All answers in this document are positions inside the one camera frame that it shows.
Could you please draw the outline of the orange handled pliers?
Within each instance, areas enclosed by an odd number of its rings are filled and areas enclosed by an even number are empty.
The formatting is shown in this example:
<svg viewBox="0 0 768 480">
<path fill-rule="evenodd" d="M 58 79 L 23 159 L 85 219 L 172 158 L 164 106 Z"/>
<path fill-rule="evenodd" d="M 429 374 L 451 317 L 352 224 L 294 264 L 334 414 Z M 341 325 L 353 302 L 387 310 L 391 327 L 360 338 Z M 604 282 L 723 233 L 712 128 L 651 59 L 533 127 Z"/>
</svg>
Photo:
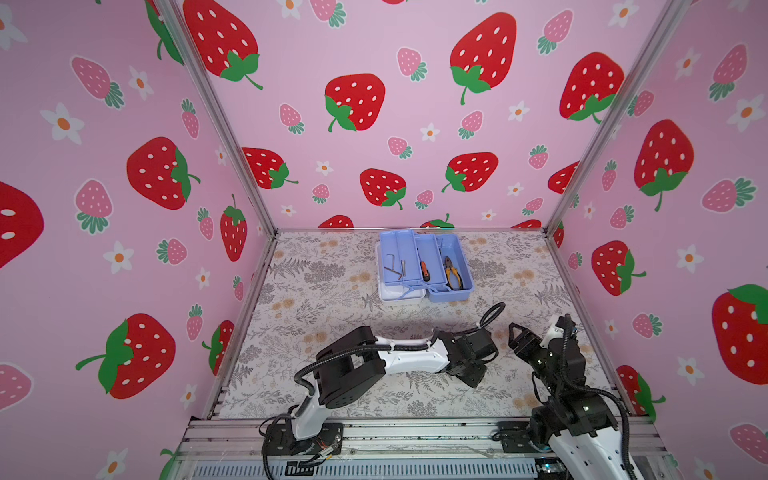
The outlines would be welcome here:
<svg viewBox="0 0 768 480">
<path fill-rule="evenodd" d="M 458 268 L 454 265 L 452 259 L 449 256 L 444 257 L 444 270 L 448 287 L 454 291 L 463 290 L 463 279 Z"/>
</svg>

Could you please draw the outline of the orange screwdriver long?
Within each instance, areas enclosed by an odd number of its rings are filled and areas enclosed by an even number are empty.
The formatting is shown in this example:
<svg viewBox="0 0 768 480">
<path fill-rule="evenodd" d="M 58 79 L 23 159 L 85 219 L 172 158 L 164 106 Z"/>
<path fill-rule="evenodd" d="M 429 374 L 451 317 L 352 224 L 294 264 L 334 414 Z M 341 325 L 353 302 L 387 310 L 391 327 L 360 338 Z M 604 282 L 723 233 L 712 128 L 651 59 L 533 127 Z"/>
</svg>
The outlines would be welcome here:
<svg viewBox="0 0 768 480">
<path fill-rule="evenodd" d="M 424 260 L 420 260 L 419 263 L 420 263 L 422 281 L 425 283 L 429 283 L 432 280 L 432 275 L 430 273 L 428 264 Z"/>
</svg>

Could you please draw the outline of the steel hex key large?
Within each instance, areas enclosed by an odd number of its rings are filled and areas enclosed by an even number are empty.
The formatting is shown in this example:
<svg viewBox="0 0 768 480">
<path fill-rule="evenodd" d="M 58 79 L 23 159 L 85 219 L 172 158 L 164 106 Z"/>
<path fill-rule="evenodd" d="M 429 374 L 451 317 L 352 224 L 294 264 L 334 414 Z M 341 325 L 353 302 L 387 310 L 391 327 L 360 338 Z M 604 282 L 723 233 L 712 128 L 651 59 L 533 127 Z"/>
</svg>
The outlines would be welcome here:
<svg viewBox="0 0 768 480">
<path fill-rule="evenodd" d="M 388 276 L 390 277 L 391 281 L 399 281 L 402 279 L 402 273 L 398 272 L 394 269 L 391 269 L 389 267 L 384 267 L 384 270 L 387 272 Z"/>
</svg>

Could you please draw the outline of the white lid blue tool box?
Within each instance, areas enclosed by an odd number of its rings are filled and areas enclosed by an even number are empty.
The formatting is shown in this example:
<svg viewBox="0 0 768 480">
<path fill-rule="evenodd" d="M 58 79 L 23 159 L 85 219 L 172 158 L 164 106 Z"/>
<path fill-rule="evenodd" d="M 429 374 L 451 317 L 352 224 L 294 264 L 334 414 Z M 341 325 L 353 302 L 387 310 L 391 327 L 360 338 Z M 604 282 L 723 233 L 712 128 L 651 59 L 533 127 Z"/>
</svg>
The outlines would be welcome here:
<svg viewBox="0 0 768 480">
<path fill-rule="evenodd" d="M 385 231 L 376 255 L 379 297 L 386 304 L 465 301 L 475 289 L 455 234 Z"/>
</svg>

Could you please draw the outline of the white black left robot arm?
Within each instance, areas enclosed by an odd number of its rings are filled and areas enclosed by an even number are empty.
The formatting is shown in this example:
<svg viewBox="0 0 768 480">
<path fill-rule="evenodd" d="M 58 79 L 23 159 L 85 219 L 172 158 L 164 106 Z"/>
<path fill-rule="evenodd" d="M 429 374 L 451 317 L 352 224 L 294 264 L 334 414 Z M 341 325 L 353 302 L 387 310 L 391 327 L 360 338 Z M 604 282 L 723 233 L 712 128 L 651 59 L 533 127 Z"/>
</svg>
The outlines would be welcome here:
<svg viewBox="0 0 768 480">
<path fill-rule="evenodd" d="M 294 374 L 294 382 L 307 391 L 301 404 L 263 422 L 266 430 L 261 433 L 261 458 L 265 477 L 275 477 L 269 457 L 277 448 L 281 426 L 290 435 L 289 453 L 303 453 L 320 441 L 323 425 L 334 410 L 356 402 L 387 375 L 446 374 L 477 388 L 487 365 L 499 354 L 487 327 L 505 308 L 503 302 L 498 302 L 475 326 L 459 332 L 434 329 L 425 339 L 389 339 L 362 326 L 321 350 L 313 363 Z"/>
</svg>

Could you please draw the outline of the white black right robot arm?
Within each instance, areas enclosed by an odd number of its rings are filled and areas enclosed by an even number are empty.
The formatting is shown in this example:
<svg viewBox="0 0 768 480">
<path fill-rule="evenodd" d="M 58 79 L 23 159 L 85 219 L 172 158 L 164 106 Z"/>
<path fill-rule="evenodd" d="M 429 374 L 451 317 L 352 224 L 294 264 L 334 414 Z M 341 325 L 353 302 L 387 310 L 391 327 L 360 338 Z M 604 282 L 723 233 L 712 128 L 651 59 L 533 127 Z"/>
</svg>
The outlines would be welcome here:
<svg viewBox="0 0 768 480">
<path fill-rule="evenodd" d="M 511 323 L 508 345 L 547 391 L 529 418 L 532 446 L 556 454 L 574 479 L 643 477 L 629 450 L 628 411 L 613 393 L 587 385 L 586 359 L 570 315 L 557 317 L 543 337 Z"/>
</svg>

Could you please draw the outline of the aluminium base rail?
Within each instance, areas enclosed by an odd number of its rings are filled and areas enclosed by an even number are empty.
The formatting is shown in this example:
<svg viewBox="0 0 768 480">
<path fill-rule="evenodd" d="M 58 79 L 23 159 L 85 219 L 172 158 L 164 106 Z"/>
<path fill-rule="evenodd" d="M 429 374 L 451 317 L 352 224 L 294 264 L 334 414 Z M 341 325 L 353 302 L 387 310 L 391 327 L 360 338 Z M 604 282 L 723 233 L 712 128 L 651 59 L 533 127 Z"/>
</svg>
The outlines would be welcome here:
<svg viewBox="0 0 768 480">
<path fill-rule="evenodd" d="M 638 479 L 676 479 L 650 421 L 575 436 L 569 431 L 536 447 L 518 418 L 334 419 L 321 444 L 288 452 L 278 426 L 264 444 L 260 421 L 192 422 L 167 479 L 625 479 L 629 457 Z"/>
</svg>

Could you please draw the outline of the aluminium corner frame post right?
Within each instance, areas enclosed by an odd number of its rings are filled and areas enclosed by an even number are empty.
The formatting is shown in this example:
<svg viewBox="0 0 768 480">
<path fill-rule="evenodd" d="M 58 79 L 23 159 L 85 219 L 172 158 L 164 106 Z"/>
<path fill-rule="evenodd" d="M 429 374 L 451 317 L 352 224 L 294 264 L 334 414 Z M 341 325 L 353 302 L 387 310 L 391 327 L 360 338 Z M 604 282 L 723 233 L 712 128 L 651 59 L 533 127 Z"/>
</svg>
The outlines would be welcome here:
<svg viewBox="0 0 768 480">
<path fill-rule="evenodd" d="M 576 195 L 588 180 L 595 164 L 610 143 L 614 128 L 622 122 L 630 101 L 653 71 L 654 65 L 664 52 L 668 42 L 674 36 L 689 7 L 690 2 L 684 0 L 671 0 L 665 3 L 647 39 L 639 50 L 637 58 L 626 74 L 625 81 L 618 92 L 617 98 L 613 101 L 602 124 L 598 127 L 588 144 L 565 194 L 553 212 L 547 227 L 543 229 L 546 240 L 554 239 L 557 226 L 564 220 Z"/>
</svg>

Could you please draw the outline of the aluminium corner frame post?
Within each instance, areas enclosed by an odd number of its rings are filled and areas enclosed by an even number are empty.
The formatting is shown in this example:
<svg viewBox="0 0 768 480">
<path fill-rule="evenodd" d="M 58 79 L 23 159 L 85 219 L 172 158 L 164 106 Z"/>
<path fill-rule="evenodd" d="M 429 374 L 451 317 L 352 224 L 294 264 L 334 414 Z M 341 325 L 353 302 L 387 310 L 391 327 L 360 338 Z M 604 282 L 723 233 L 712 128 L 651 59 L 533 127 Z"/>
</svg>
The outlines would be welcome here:
<svg viewBox="0 0 768 480">
<path fill-rule="evenodd" d="M 557 226 L 564 220 L 576 195 L 588 180 L 595 164 L 610 143 L 614 128 L 622 122 L 630 101 L 653 71 L 654 65 L 664 52 L 668 42 L 674 36 L 689 7 L 690 2 L 684 0 L 671 0 L 665 3 L 647 39 L 639 50 L 637 58 L 626 74 L 625 81 L 618 92 L 617 98 L 613 101 L 602 124 L 598 127 L 588 144 L 565 194 L 553 212 L 547 227 L 543 229 L 546 240 L 554 239 Z"/>
<path fill-rule="evenodd" d="M 156 4 L 266 235 L 270 239 L 275 239 L 278 234 L 277 228 L 259 194 L 256 180 L 195 48 L 190 31 L 184 22 L 181 7 L 176 1 L 169 0 L 159 0 Z"/>
</svg>

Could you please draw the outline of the aluminium corner frame post left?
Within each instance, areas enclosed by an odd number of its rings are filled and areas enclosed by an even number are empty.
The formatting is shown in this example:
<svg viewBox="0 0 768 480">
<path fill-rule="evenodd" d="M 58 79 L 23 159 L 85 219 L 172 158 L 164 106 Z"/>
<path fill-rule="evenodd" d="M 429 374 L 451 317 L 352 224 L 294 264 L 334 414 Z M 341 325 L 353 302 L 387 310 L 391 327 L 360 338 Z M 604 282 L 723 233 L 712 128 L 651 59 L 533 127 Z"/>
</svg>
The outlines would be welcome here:
<svg viewBox="0 0 768 480">
<path fill-rule="evenodd" d="M 275 239 L 278 234 L 277 228 L 259 194 L 256 180 L 195 48 L 190 31 L 184 22 L 181 7 L 176 1 L 169 0 L 159 0 L 156 4 L 266 235 L 270 239 Z"/>
</svg>

